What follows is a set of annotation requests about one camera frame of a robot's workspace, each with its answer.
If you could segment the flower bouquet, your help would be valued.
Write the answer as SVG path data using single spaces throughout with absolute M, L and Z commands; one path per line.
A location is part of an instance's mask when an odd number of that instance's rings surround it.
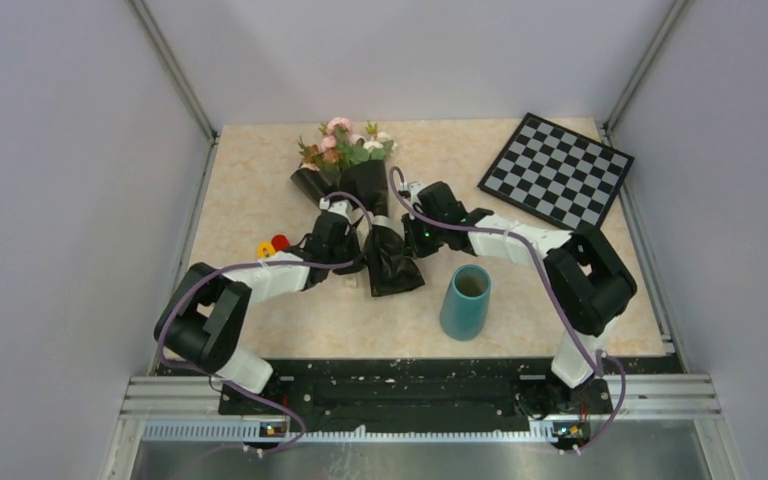
M 357 232 L 372 296 L 423 286 L 418 266 L 404 254 L 403 230 L 389 218 L 385 161 L 396 146 L 394 139 L 373 123 L 367 124 L 364 134 L 356 133 L 343 117 L 322 123 L 319 132 L 317 143 L 297 141 L 301 161 L 291 181 L 316 205 L 323 197 L 351 202 L 350 221 Z M 308 234 L 300 247 L 291 249 L 304 260 L 302 246 Z

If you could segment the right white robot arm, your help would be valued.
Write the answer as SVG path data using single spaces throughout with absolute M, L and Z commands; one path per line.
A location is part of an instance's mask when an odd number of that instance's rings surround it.
M 603 344 L 614 320 L 638 286 L 602 231 L 583 223 L 547 230 L 503 218 L 485 208 L 466 210 L 445 182 L 396 180 L 391 190 L 402 217 L 410 255 L 424 258 L 442 246 L 534 268 L 565 332 L 546 385 L 549 404 L 572 412 L 587 397 L 585 381 L 603 373 Z

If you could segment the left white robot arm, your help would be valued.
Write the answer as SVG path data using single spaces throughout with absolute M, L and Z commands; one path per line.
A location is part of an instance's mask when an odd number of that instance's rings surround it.
M 279 404 L 273 367 L 239 345 L 247 310 L 275 297 L 308 290 L 330 272 L 362 267 L 352 227 L 352 208 L 338 201 L 321 212 L 301 244 L 259 262 L 235 268 L 196 263 L 185 273 L 154 329 L 160 348 L 169 349 L 207 374 L 243 388 L 243 401 L 257 413 Z

